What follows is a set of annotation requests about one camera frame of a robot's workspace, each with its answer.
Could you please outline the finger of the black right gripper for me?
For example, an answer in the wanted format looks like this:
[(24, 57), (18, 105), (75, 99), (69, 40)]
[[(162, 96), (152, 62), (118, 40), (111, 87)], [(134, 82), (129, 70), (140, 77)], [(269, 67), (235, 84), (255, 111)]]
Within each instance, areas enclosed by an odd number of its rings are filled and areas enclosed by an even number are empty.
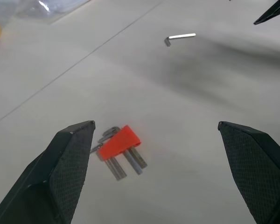
[(253, 24), (258, 25), (280, 15), (280, 0), (277, 0)]

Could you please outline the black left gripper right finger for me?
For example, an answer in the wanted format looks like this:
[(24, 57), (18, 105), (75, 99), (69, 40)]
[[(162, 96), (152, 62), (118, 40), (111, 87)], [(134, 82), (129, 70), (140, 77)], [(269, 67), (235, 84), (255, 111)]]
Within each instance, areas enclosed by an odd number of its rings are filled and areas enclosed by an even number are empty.
[(256, 224), (280, 224), (280, 146), (267, 133), (220, 121), (234, 182)]

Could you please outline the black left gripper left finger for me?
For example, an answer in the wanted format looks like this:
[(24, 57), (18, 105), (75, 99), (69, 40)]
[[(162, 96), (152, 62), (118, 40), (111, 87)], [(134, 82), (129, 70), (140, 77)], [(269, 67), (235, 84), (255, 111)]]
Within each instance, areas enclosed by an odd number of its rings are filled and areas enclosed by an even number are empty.
[(89, 120), (56, 133), (0, 203), (0, 224), (71, 224), (95, 128)]

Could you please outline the small grey metal hex key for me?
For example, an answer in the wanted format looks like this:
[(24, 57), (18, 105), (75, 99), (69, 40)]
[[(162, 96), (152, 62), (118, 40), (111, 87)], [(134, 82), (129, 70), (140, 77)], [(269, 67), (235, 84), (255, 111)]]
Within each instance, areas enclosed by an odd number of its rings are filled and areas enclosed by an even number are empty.
[(93, 147), (93, 148), (90, 150), (90, 153), (93, 153), (93, 152), (99, 150), (102, 146), (103, 146), (103, 143), (98, 144), (97, 146)]

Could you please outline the red plastic hex key holder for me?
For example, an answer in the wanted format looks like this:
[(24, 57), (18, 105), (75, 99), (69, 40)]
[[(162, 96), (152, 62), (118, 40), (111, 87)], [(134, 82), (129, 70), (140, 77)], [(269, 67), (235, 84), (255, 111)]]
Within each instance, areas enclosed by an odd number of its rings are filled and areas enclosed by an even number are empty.
[(139, 137), (130, 128), (124, 126), (118, 133), (116, 133), (108, 142), (106, 142), (99, 150), (100, 157), (106, 161), (111, 157), (122, 154), (131, 147), (137, 147), (141, 144)]

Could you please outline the red hex key holder set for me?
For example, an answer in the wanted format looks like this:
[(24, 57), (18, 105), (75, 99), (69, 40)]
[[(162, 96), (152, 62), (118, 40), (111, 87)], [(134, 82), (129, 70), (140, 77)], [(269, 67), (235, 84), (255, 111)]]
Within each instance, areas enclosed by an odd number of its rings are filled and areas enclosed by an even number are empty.
[[(117, 126), (114, 126), (114, 127), (110, 128), (109, 130), (105, 131), (105, 132), (103, 133), (103, 136), (106, 136), (106, 135), (108, 135), (109, 133), (115, 133), (115, 134), (116, 134), (116, 133), (118, 133), (120, 130), (121, 130), (121, 128), (119, 128), (119, 127), (117, 127)], [(142, 166), (141, 166), (142, 169), (145, 168), (145, 167), (147, 166), (147, 163), (144, 161), (144, 159), (143, 159), (143, 158), (141, 157), (141, 155), (138, 153), (138, 151), (136, 150), (136, 147), (132, 147), (132, 148), (135, 149), (136, 155), (140, 157), (140, 162), (141, 162), (141, 164), (142, 164)]]

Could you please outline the silver hex key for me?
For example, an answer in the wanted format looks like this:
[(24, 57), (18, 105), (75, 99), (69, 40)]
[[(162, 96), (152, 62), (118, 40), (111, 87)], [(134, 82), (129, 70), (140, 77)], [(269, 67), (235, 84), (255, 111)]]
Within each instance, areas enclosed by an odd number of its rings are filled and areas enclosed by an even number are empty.
[(196, 33), (169, 36), (169, 37), (165, 38), (164, 43), (167, 47), (170, 47), (170, 45), (171, 45), (170, 41), (172, 41), (172, 40), (192, 38), (192, 37), (195, 37), (195, 36), (196, 36)]

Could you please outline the clear plastic bag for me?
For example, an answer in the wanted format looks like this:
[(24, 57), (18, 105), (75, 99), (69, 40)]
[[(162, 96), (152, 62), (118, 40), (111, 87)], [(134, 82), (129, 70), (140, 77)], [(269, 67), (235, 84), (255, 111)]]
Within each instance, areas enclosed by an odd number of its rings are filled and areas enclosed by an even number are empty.
[(52, 23), (91, 0), (0, 0), (0, 25), (13, 17)]

